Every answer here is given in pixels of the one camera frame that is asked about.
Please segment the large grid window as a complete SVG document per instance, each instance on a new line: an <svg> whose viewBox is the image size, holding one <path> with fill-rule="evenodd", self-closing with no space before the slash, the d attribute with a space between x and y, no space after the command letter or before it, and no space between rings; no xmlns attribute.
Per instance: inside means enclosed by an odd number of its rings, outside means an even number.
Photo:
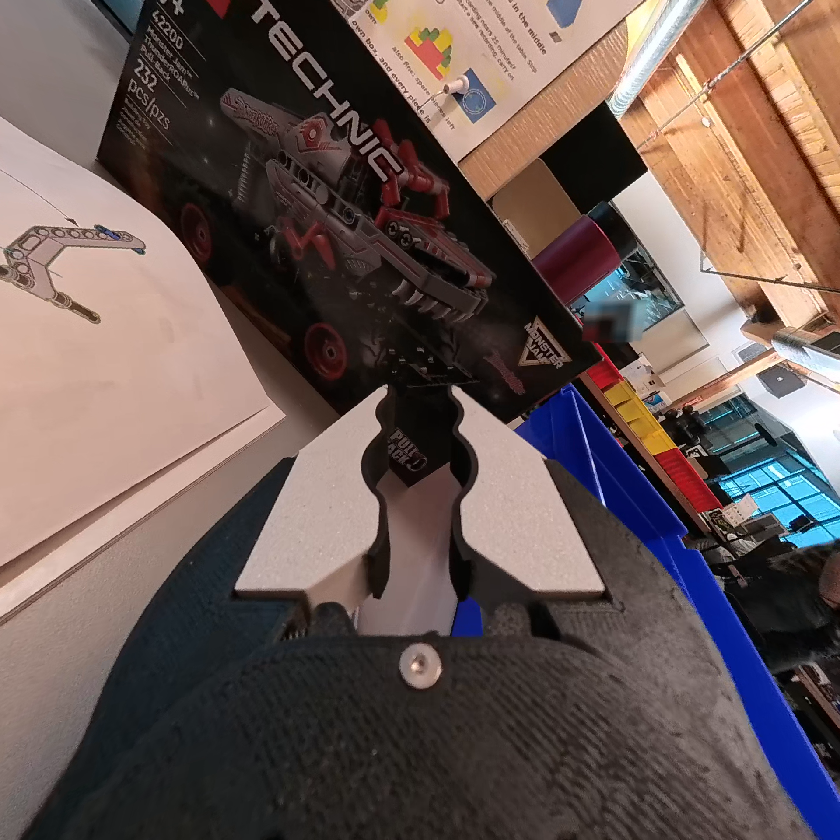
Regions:
<svg viewBox="0 0 840 840"><path fill-rule="evenodd" d="M707 485L722 505L750 497L807 548L839 538L838 493L795 433L745 395L699 414Z"/></svg>

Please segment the black square speaker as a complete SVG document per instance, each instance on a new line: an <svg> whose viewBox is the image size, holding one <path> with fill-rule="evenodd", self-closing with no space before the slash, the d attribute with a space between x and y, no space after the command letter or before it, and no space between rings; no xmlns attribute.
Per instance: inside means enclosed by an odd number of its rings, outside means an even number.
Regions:
<svg viewBox="0 0 840 840"><path fill-rule="evenodd" d="M757 379L764 390L777 399L792 395L806 386L806 380L782 364L757 374Z"/></svg>

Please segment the yellow storage bins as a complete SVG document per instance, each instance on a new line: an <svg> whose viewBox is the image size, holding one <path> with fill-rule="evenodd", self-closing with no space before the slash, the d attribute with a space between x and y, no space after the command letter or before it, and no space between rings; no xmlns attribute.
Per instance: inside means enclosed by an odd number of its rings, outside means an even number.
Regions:
<svg viewBox="0 0 840 840"><path fill-rule="evenodd" d="M605 399L617 410L620 417L653 456L677 448L661 424L648 410L646 404L625 380L604 390Z"/></svg>

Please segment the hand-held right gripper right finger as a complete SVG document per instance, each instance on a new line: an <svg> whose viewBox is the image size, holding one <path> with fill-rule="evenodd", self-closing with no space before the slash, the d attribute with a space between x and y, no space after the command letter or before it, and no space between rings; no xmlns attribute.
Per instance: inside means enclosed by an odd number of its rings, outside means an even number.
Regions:
<svg viewBox="0 0 840 840"><path fill-rule="evenodd" d="M505 604L594 602L606 585L554 481L559 467L451 386L449 467L458 483L449 576L458 599Z"/></svg>

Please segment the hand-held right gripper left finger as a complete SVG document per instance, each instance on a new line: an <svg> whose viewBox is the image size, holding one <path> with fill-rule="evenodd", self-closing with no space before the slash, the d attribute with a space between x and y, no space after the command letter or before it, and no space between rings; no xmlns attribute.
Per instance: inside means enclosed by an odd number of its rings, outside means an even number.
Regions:
<svg viewBox="0 0 840 840"><path fill-rule="evenodd" d="M386 501L394 388L381 386L302 448L238 577L245 599L354 610L391 570Z"/></svg>

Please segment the red storage bins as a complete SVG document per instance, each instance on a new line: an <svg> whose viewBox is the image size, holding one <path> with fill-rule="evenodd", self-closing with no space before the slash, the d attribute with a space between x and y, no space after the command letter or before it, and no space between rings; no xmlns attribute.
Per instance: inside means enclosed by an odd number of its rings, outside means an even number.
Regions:
<svg viewBox="0 0 840 840"><path fill-rule="evenodd" d="M654 458L695 511L706 513L721 508L719 499L678 448L667 449Z"/></svg>

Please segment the brown cardboard board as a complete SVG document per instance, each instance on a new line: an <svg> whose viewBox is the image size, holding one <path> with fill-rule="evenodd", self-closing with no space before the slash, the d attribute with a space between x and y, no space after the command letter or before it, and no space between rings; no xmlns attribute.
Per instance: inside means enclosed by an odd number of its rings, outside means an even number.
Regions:
<svg viewBox="0 0 840 840"><path fill-rule="evenodd" d="M613 92L628 52L622 21L458 163L489 200Z"/></svg>

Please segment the maroon cylinder bottle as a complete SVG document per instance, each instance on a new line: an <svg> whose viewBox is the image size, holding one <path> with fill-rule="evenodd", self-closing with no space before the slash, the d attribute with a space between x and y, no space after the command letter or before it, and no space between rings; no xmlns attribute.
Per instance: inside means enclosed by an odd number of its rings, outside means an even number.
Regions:
<svg viewBox="0 0 840 840"><path fill-rule="evenodd" d="M539 252L532 264L554 296L570 308L622 261L602 227L583 215Z"/></svg>

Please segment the beige panel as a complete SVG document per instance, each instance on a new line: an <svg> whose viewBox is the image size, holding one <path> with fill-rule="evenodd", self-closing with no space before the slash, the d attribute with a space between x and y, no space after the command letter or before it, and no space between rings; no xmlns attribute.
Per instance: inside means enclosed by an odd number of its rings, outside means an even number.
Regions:
<svg viewBox="0 0 840 840"><path fill-rule="evenodd" d="M504 185L490 205L503 227L531 259L582 216L541 159L533 161Z"/></svg>

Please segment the black panel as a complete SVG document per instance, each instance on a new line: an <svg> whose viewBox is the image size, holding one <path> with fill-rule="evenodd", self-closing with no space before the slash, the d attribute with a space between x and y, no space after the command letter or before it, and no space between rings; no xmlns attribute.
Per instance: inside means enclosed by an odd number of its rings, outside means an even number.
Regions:
<svg viewBox="0 0 840 840"><path fill-rule="evenodd" d="M610 203L648 172L605 101L556 140L540 160L583 214L599 203Z"/></svg>

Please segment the printed instruction sheet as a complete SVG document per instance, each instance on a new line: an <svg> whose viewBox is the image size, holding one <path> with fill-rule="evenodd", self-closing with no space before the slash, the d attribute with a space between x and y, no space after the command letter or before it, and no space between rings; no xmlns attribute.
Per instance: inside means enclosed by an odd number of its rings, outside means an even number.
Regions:
<svg viewBox="0 0 840 840"><path fill-rule="evenodd" d="M460 162L640 1L333 1L447 155ZM467 93L425 101L446 82Z"/></svg>

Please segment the silver ceiling duct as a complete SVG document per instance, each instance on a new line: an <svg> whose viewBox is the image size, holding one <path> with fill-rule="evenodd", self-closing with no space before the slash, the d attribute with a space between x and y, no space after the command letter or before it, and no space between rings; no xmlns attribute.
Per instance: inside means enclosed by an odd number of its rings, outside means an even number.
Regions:
<svg viewBox="0 0 840 840"><path fill-rule="evenodd" d="M606 104L621 120L706 1L643 2L627 18L626 64Z"/></svg>
<svg viewBox="0 0 840 840"><path fill-rule="evenodd" d="M771 347L781 358L803 369L814 382L838 392L838 330L818 336L804 329L785 328L776 332L770 341Z"/></svg>

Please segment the black toy truck set box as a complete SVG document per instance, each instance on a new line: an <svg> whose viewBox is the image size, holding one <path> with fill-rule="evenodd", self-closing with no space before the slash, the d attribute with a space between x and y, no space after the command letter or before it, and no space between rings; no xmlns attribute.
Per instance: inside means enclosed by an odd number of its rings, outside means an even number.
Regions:
<svg viewBox="0 0 840 840"><path fill-rule="evenodd" d="M143 2L98 159L339 413L601 358L331 2Z"/></svg>

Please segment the white peg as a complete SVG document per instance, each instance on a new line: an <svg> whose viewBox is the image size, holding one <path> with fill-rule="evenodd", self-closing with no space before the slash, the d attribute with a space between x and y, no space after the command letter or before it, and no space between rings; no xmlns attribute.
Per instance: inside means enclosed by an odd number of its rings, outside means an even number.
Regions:
<svg viewBox="0 0 840 840"><path fill-rule="evenodd" d="M430 96L421 108L424 108L428 103L434 102L438 98L446 98L454 96L455 94L467 93L469 90L469 78L467 75L460 75L456 79L446 82L443 87Z"/></svg>

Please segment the white instruction booklet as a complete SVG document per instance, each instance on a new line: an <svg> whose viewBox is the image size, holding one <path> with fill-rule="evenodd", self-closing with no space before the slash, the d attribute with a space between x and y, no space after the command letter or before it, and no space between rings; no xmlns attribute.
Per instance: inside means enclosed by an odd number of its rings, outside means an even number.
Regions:
<svg viewBox="0 0 840 840"><path fill-rule="evenodd" d="M2 623L283 423L162 221L2 120Z"/></svg>

